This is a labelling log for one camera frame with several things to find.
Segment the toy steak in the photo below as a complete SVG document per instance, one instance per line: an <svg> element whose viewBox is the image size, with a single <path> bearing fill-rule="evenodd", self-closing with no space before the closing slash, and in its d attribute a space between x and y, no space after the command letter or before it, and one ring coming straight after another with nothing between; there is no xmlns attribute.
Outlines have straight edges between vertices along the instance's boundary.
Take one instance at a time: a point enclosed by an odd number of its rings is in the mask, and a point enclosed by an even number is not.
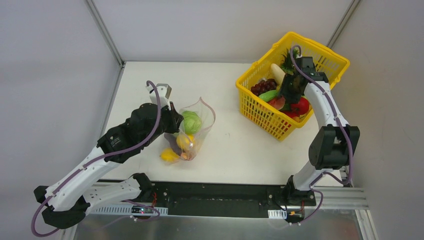
<svg viewBox="0 0 424 240"><path fill-rule="evenodd" d="M165 139L168 141L170 148L177 154L182 160L191 161L196 156L196 148L195 145L190 150L184 151L180 147L177 146L176 138L180 133L170 134L166 133L164 135Z"/></svg>

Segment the green toy cabbage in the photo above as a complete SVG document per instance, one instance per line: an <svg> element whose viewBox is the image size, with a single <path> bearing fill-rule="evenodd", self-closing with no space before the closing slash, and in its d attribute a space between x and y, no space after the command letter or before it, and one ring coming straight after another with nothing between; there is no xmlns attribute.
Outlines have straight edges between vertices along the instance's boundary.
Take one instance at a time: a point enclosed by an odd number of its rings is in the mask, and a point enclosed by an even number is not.
<svg viewBox="0 0 424 240"><path fill-rule="evenodd" d="M193 135L199 132L202 128L203 122L200 116L194 111L184 111L183 116L183 129L187 135Z"/></svg>

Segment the toy watermelon slice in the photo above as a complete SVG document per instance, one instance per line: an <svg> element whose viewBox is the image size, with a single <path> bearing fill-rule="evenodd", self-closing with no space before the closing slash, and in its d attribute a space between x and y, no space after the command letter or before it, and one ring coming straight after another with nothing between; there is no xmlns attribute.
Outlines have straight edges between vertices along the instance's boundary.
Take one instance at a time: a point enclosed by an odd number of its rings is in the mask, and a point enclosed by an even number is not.
<svg viewBox="0 0 424 240"><path fill-rule="evenodd" d="M280 111L281 109L284 108L284 106L286 104L286 100L285 100L285 98L283 96L281 96L281 97L274 97L273 99L271 99L267 103L271 107L273 107L274 109Z"/></svg>

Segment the toy purple grapes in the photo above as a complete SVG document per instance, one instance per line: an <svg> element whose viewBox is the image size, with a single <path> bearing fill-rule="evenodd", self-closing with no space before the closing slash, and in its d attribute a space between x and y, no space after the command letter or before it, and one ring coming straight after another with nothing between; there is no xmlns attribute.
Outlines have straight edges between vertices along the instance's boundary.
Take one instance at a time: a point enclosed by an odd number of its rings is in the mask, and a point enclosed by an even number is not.
<svg viewBox="0 0 424 240"><path fill-rule="evenodd" d="M277 84L277 82L274 78L268 78L268 79L263 78L257 84L252 86L250 88L250 91L254 95L259 96L259 95L266 93L268 91L276 90L277 86L278 86L278 84Z"/></svg>

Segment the small green toy vegetable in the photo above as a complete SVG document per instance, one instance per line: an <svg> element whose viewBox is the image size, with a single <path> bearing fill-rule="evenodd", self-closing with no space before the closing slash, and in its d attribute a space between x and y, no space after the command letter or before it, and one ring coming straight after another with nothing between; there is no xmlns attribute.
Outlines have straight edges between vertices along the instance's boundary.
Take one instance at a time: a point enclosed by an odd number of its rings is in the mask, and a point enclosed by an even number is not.
<svg viewBox="0 0 424 240"><path fill-rule="evenodd" d="M277 97L278 94L279 94L279 91L276 89L273 89L273 90L269 90L267 92L260 94L258 97L264 102L269 102L275 97Z"/></svg>

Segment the yellow toy lemon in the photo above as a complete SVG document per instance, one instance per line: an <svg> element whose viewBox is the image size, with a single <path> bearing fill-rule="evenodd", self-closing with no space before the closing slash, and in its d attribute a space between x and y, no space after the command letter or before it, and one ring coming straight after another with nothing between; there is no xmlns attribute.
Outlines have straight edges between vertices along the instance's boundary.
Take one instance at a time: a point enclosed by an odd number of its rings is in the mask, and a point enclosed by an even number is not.
<svg viewBox="0 0 424 240"><path fill-rule="evenodd" d="M195 137L192 134L180 133L176 137L176 144L183 151L188 151L195 146Z"/></svg>
<svg viewBox="0 0 424 240"><path fill-rule="evenodd" d="M174 163L180 159L180 156L177 155L171 148L165 148L161 154L160 158L168 163Z"/></svg>

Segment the clear zip top bag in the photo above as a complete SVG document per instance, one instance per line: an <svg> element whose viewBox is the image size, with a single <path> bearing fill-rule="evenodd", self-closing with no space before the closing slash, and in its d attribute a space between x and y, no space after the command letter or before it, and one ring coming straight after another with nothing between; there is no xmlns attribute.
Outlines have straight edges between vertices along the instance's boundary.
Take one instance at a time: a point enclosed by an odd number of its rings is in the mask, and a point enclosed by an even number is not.
<svg viewBox="0 0 424 240"><path fill-rule="evenodd" d="M160 158L168 163L192 161L199 153L205 138L214 126L216 113L202 98L180 109L183 120L177 133L165 133L168 147Z"/></svg>

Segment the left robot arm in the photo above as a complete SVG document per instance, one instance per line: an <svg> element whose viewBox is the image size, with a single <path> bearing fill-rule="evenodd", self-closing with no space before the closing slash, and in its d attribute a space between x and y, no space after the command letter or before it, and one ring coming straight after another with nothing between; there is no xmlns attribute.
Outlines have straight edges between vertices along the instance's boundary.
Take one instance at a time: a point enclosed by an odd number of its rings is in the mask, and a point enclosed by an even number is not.
<svg viewBox="0 0 424 240"><path fill-rule="evenodd" d="M173 104L158 107L144 103L123 123L110 128L89 155L63 179L51 186L38 186L33 192L45 224L67 229L91 212L109 204L152 198L153 186L145 173L104 188L93 188L99 179L138 155L160 135L179 132L183 116Z"/></svg>

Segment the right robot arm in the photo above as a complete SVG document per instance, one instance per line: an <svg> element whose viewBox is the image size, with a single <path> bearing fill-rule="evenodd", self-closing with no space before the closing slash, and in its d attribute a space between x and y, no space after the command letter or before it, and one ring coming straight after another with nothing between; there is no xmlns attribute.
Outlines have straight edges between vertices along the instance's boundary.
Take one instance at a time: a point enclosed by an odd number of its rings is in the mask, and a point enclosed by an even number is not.
<svg viewBox="0 0 424 240"><path fill-rule="evenodd" d="M280 96L288 104L298 104L306 97L320 127L308 149L308 162L292 175L282 189L284 200L296 205L309 198L313 186L323 177L330 176L342 185L352 179L337 178L332 172L353 163L353 155L360 137L360 130L343 117L331 94L329 80L324 72L316 71L311 56L292 59L293 74L286 75Z"/></svg>

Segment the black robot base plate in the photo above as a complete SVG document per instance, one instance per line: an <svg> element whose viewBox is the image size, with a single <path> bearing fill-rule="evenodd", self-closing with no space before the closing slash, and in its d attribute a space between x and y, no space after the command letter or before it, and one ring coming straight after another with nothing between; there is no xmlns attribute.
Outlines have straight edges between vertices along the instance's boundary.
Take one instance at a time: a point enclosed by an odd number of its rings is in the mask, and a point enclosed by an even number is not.
<svg viewBox="0 0 424 240"><path fill-rule="evenodd" d="M284 185L152 181L136 203L166 208L171 216L266 218L273 210L304 210L316 206L311 190Z"/></svg>

